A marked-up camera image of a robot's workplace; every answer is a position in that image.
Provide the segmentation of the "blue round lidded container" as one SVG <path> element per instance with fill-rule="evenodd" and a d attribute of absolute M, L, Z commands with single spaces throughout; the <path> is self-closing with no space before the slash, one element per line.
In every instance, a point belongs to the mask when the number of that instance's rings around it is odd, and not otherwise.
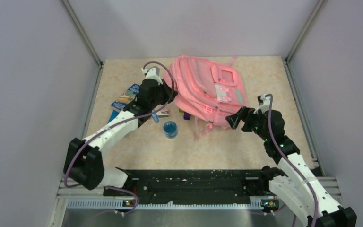
<path fill-rule="evenodd" d="M 164 134 L 168 139 L 174 139 L 178 135 L 177 124 L 173 121 L 167 121 L 163 125 Z"/>

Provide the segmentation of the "white mini stapler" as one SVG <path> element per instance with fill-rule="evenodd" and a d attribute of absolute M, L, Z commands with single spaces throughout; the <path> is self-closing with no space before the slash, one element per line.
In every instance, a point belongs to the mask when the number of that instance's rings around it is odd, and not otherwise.
<path fill-rule="evenodd" d="M 167 109 L 167 108 L 164 108 L 164 109 L 157 112 L 157 116 L 159 118 L 167 118 L 167 117 L 170 116 L 170 110 Z"/>

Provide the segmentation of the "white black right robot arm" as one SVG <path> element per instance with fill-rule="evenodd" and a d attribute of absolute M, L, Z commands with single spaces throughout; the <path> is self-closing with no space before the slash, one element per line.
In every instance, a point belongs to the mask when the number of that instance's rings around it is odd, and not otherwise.
<path fill-rule="evenodd" d="M 264 141 L 266 153 L 276 167 L 264 167 L 258 182 L 264 195 L 275 194 L 305 227 L 354 227 L 357 215 L 351 207 L 335 200 L 304 161 L 300 150 L 285 134 L 285 121 L 279 111 L 256 111 L 243 106 L 226 121 L 243 132 L 253 132 Z"/>

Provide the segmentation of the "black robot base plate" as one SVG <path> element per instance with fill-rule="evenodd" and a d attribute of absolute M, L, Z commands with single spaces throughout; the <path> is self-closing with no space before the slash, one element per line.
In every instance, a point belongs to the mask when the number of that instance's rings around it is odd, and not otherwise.
<path fill-rule="evenodd" d="M 127 170 L 132 179 L 124 188 L 141 205 L 232 205 L 254 199 L 276 199 L 254 170 Z"/>

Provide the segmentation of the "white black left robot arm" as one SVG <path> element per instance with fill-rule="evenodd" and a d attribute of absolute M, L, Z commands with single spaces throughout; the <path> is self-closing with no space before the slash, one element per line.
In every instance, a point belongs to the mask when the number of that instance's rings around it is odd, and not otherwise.
<path fill-rule="evenodd" d="M 123 170 L 105 168 L 103 159 L 116 143 L 144 124 L 158 109 L 165 107 L 176 97 L 175 82 L 144 79 L 139 93 L 108 124 L 84 139 L 74 138 L 70 143 L 63 168 L 64 185 L 70 188 L 68 179 L 88 190 L 98 186 L 112 186 L 120 195 L 131 193 L 133 183 Z"/>

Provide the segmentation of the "aluminium corner post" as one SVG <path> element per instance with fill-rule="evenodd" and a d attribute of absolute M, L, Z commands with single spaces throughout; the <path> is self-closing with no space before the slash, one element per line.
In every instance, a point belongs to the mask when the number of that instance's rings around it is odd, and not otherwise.
<path fill-rule="evenodd" d="M 88 37 L 88 34 L 86 33 L 85 29 L 83 28 L 82 23 L 80 22 L 75 10 L 73 9 L 71 3 L 69 0 L 59 0 L 60 4 L 63 6 L 66 14 L 70 18 L 70 21 L 72 22 L 76 33 L 80 37 L 83 45 L 85 46 L 87 52 L 92 57 L 94 62 L 98 65 L 98 67 L 101 67 L 103 65 L 102 60 L 99 58 L 98 53 L 96 49 L 94 48 L 90 38 Z"/>
<path fill-rule="evenodd" d="M 292 59 L 294 58 L 296 52 L 302 45 L 304 39 L 306 38 L 311 27 L 315 23 L 317 17 L 319 16 L 320 12 L 323 10 L 323 8 L 327 4 L 327 2 L 328 2 L 328 0 L 318 0 L 317 1 L 317 4 L 315 5 L 314 9 L 310 13 L 308 19 L 306 20 L 304 26 L 301 29 L 299 35 L 297 36 L 295 42 L 293 43 L 292 48 L 290 49 L 288 55 L 285 57 L 286 64 L 289 64 L 292 61 Z"/>

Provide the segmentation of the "blue paperback book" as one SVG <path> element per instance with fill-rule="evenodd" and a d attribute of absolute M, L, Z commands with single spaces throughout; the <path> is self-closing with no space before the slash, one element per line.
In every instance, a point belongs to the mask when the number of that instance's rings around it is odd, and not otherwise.
<path fill-rule="evenodd" d="M 112 120 L 114 120 L 118 116 L 118 114 L 119 114 L 118 111 L 113 110 L 110 117 L 109 117 L 108 123 L 110 123 Z"/>

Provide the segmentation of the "light blue eraser stick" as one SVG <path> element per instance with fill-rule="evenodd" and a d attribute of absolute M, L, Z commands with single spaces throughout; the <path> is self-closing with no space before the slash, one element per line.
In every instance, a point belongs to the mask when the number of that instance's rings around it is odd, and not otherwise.
<path fill-rule="evenodd" d="M 159 123 L 159 118 L 158 118 L 158 115 L 156 114 L 155 110 L 152 111 L 152 118 L 155 123 Z"/>

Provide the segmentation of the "right aluminium corner post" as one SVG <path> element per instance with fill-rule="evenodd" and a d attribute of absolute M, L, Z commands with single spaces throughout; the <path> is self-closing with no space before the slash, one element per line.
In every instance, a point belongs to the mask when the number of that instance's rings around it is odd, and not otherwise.
<path fill-rule="evenodd" d="M 328 2 L 328 0 L 318 0 L 317 1 L 317 4 L 315 5 L 314 9 L 310 13 L 308 19 L 306 20 L 304 26 L 301 29 L 299 35 L 297 36 L 295 42 L 293 43 L 292 48 L 290 49 L 288 55 L 285 57 L 286 64 L 289 64 L 292 61 L 292 59 L 294 58 L 296 52 L 302 45 L 304 39 L 306 38 L 311 27 L 315 23 L 317 17 L 319 16 L 320 12 L 323 10 L 323 8 L 327 4 L 327 2 Z"/>

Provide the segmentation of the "purple small block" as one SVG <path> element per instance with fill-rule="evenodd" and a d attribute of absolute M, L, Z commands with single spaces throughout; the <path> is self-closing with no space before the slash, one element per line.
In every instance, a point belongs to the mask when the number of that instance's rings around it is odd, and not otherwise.
<path fill-rule="evenodd" d="M 188 112 L 184 112 L 183 119 L 184 120 L 190 120 L 190 114 Z"/>

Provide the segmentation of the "left aluminium corner post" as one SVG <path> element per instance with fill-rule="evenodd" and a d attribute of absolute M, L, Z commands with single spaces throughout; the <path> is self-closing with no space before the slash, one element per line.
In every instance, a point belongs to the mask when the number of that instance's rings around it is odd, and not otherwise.
<path fill-rule="evenodd" d="M 63 6 L 66 14 L 70 18 L 70 21 L 72 22 L 76 33 L 80 37 L 83 45 L 85 46 L 87 52 L 92 57 L 94 62 L 98 65 L 98 67 L 101 67 L 103 65 L 102 60 L 99 58 L 98 53 L 96 49 L 94 48 L 90 38 L 88 37 L 88 34 L 86 33 L 85 29 L 83 28 L 82 23 L 80 22 L 75 10 L 73 9 L 71 3 L 69 0 L 59 0 L 60 4 Z"/>

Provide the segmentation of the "treehouse paperback book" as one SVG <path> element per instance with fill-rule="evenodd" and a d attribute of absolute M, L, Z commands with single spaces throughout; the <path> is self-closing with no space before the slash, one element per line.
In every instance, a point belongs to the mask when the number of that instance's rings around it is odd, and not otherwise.
<path fill-rule="evenodd" d="M 111 107 L 115 111 L 121 111 L 123 108 L 134 100 L 135 96 L 139 94 L 139 84 L 134 83 L 125 92 L 123 92 L 114 102 Z"/>

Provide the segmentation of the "pink student backpack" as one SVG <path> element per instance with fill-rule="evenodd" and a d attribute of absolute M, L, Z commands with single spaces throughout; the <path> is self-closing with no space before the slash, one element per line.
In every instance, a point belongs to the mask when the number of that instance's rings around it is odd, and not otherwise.
<path fill-rule="evenodd" d="M 215 126 L 229 128 L 225 118 L 247 104 L 243 80 L 233 68 L 236 59 L 219 63 L 179 55 L 164 74 L 166 84 L 177 92 L 175 105 L 194 117 L 196 140 Z"/>

